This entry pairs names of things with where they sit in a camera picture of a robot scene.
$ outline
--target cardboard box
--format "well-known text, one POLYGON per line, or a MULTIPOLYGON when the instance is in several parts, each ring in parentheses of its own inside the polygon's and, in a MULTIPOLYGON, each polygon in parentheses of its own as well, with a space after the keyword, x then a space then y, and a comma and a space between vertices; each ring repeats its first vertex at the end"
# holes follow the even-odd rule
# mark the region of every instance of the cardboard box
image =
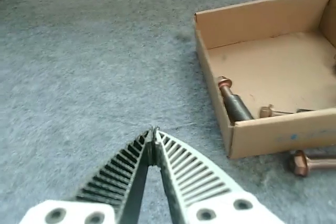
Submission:
POLYGON ((259 0, 195 14, 197 53, 231 158, 336 144, 336 0, 259 0), (231 122, 217 78, 255 120, 231 122), (261 106, 316 111, 258 118, 261 106))

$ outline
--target carpet floor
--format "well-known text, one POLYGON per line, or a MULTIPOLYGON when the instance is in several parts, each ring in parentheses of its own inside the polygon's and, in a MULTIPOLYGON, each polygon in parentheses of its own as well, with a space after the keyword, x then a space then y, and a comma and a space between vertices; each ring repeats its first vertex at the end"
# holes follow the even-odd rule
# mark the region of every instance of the carpet floor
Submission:
MULTIPOLYGON (((287 154, 226 158, 193 14, 245 1, 0 0, 2 223, 73 196, 151 125, 210 157, 286 223, 335 223, 336 173, 294 177, 287 154)), ((171 223, 158 168, 139 223, 171 223)))

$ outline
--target metal part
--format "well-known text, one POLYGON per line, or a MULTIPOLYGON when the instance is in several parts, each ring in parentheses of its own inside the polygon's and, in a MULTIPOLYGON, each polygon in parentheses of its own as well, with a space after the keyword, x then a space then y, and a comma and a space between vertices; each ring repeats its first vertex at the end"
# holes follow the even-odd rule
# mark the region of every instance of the metal part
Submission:
MULTIPOLYGON (((313 110, 297 109, 296 113, 308 112, 308 111, 313 111, 313 110)), ((270 104, 268 106, 263 106, 259 110, 259 117, 260 118, 270 118, 270 117, 273 117, 273 116, 291 115, 291 114, 294 114, 294 113, 274 110, 274 106, 272 104, 270 104)))
POLYGON ((296 151, 289 162, 294 174, 306 177, 311 170, 336 169, 336 156, 307 156, 304 151, 296 151))
POLYGON ((75 201, 45 201, 29 210, 20 224, 135 224, 150 165, 161 168, 174 224, 208 220, 214 224, 227 220, 283 223, 207 157, 181 140, 152 129, 108 161, 79 190, 75 201), (55 209, 63 211, 46 222, 55 209))
POLYGON ((218 77, 218 87, 222 93, 224 105, 229 117, 234 122, 254 119, 244 102, 231 91, 232 81, 224 76, 218 77))

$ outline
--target mounting hole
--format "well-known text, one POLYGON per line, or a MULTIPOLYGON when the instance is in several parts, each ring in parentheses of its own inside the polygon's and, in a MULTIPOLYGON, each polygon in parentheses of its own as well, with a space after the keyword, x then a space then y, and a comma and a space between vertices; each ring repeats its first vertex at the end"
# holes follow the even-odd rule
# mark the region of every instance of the mounting hole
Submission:
POLYGON ((234 207, 237 210, 247 210, 251 209, 253 207, 252 203, 250 201, 244 200, 244 199, 238 199, 233 203, 234 207))
POLYGON ((215 212, 207 208, 200 209, 196 215, 199 220, 212 220, 216 218, 215 212))
POLYGON ((85 224, 102 224, 105 215, 102 212, 94 212, 85 219, 85 224))
POLYGON ((59 223, 59 222, 61 222, 64 219, 65 214, 66 214, 66 211, 65 211, 64 208, 56 208, 56 209, 50 211, 47 214, 47 216, 45 218, 45 221, 48 224, 59 223))

